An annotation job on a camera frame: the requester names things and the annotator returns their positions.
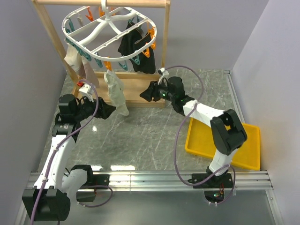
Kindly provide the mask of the pale green white underwear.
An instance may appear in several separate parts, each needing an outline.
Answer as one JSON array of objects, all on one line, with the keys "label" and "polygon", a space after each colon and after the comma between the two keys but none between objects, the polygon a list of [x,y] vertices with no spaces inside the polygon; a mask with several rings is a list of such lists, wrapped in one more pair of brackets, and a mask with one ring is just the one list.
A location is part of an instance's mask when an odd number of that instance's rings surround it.
[{"label": "pale green white underwear", "polygon": [[124,96],[124,84],[114,71],[107,70],[104,74],[104,81],[107,84],[107,94],[117,113],[128,116],[129,111],[126,106]]}]

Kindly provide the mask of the orange front clip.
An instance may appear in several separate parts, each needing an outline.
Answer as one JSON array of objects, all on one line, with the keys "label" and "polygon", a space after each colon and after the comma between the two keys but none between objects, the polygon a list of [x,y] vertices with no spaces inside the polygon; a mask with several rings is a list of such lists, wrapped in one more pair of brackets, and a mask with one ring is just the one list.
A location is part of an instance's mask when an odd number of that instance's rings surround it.
[{"label": "orange front clip", "polygon": [[112,65],[110,61],[104,61],[107,70],[112,71]]}]

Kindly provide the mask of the white round clip hanger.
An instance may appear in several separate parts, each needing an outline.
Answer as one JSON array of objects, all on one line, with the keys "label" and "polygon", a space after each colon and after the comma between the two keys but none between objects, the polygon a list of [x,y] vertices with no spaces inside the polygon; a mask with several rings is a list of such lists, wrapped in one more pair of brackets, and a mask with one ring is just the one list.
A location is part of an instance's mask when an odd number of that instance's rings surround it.
[{"label": "white round clip hanger", "polygon": [[[77,10],[74,10],[73,12],[69,13],[62,21],[62,31],[65,35],[65,41],[69,44],[71,44],[73,47],[76,48],[76,50],[84,57],[87,58],[87,60],[91,60],[92,58],[97,58],[101,61],[110,61],[110,62],[121,62],[129,59],[136,59],[138,58],[138,54],[144,51],[146,48],[150,47],[154,42],[156,42],[157,37],[157,28],[155,23],[148,18],[147,16],[141,14],[140,12],[136,11],[135,9],[131,7],[117,7],[116,9],[109,11],[108,6],[105,5],[104,7],[100,7],[101,9],[105,9],[104,15],[94,19],[93,21],[88,22],[87,24],[83,25],[80,28],[75,28],[71,21],[71,17],[75,15],[79,15],[80,12],[84,10],[89,10],[89,6],[82,6],[78,8]],[[137,22],[132,27],[121,31],[117,28],[115,25],[116,22],[122,22],[122,21],[130,21],[134,18],[139,18],[139,22]],[[110,58],[108,56],[101,56],[99,55],[100,51],[107,48],[109,45],[113,44],[114,42],[121,40],[121,38],[128,34],[131,30],[135,28],[139,28],[143,26],[144,24],[150,25],[150,37],[151,41],[141,47],[139,50],[136,50],[133,54],[127,55],[127,56],[120,56],[116,58]],[[101,32],[103,29],[110,27],[115,35],[104,42],[103,44],[97,46],[94,49],[89,49],[88,44],[90,44],[92,41],[94,41],[96,38],[100,37]]]}]

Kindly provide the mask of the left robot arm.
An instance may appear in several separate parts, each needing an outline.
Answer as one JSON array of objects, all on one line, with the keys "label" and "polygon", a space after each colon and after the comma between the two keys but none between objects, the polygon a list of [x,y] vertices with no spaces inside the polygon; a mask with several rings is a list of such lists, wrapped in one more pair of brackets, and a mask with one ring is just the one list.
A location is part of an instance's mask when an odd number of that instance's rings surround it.
[{"label": "left robot arm", "polygon": [[59,98],[59,113],[52,128],[51,148],[44,168],[32,188],[24,190],[22,201],[30,217],[37,221],[65,221],[71,204],[78,203],[77,191],[82,188],[112,190],[106,183],[96,184],[90,165],[75,165],[64,174],[71,150],[75,147],[81,121],[107,119],[116,110],[101,97],[76,98],[66,94]]}]

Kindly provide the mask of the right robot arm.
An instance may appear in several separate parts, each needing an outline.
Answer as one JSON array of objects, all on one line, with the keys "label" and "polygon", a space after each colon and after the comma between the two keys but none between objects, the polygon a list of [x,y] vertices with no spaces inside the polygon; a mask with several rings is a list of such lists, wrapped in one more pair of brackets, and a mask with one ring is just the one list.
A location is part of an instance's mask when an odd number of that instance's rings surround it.
[{"label": "right robot arm", "polygon": [[164,78],[162,82],[152,81],[140,94],[148,102],[161,99],[171,102],[173,110],[185,118],[198,120],[211,128],[216,151],[207,167],[205,178],[198,182],[207,182],[218,187],[228,172],[234,155],[247,140],[247,133],[233,109],[222,111],[200,103],[185,93],[182,79],[176,76]]}]

